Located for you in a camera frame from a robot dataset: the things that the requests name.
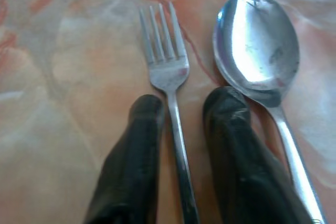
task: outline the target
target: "spoon bowl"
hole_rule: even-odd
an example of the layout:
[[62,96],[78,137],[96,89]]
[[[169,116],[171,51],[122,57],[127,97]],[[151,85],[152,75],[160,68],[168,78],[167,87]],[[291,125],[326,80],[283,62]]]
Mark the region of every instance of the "spoon bowl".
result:
[[297,35],[275,0],[228,0],[213,33],[217,67],[227,82],[275,120],[294,187],[313,223],[327,223],[281,108],[299,67]]

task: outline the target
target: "fork handle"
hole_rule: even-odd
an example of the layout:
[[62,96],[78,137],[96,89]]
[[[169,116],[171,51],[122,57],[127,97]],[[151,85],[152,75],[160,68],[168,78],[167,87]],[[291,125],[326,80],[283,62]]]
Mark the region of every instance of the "fork handle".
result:
[[178,112],[176,93],[167,93],[168,108],[172,120],[172,130],[174,135],[174,149],[177,166],[178,186],[182,204],[184,224],[198,224],[199,217],[194,196],[194,191],[190,178],[187,154],[184,146],[184,139]]

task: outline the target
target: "pink marble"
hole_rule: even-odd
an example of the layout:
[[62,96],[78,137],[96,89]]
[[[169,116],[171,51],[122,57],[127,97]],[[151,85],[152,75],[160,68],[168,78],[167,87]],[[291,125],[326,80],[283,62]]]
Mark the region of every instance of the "pink marble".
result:
[[[212,30],[226,0],[0,0],[0,223],[80,224],[100,166],[149,84],[138,7],[173,1],[191,64],[178,93],[202,223],[220,223],[201,111],[225,81]],[[284,101],[330,224],[336,224],[336,0],[277,0],[297,31],[301,65]],[[253,127],[284,161],[276,128]],[[172,140],[161,144],[158,223],[181,223]]]

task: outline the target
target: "spoon handle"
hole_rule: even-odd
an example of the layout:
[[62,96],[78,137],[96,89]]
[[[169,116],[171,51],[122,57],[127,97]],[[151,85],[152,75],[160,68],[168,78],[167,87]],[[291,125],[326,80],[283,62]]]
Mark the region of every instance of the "spoon handle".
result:
[[298,150],[297,142],[289,127],[282,108],[279,106],[275,108],[267,108],[267,110],[272,115],[278,126],[291,173],[291,179],[298,195],[300,196],[313,222],[318,224],[327,224],[327,221],[322,213],[320,200],[309,178],[307,169]]

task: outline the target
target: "marble surface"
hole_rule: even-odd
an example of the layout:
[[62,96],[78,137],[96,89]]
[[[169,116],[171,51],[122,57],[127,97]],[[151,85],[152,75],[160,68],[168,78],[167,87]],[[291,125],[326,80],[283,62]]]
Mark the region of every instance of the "marble surface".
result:
[[[138,7],[173,1],[191,64],[178,93],[202,223],[220,223],[203,137],[215,16],[226,0],[0,0],[0,223],[80,224],[100,166],[149,84]],[[301,62],[283,105],[330,224],[336,223],[336,0],[277,0]],[[284,161],[270,117],[253,127]],[[181,223],[172,140],[161,144],[159,224]]]

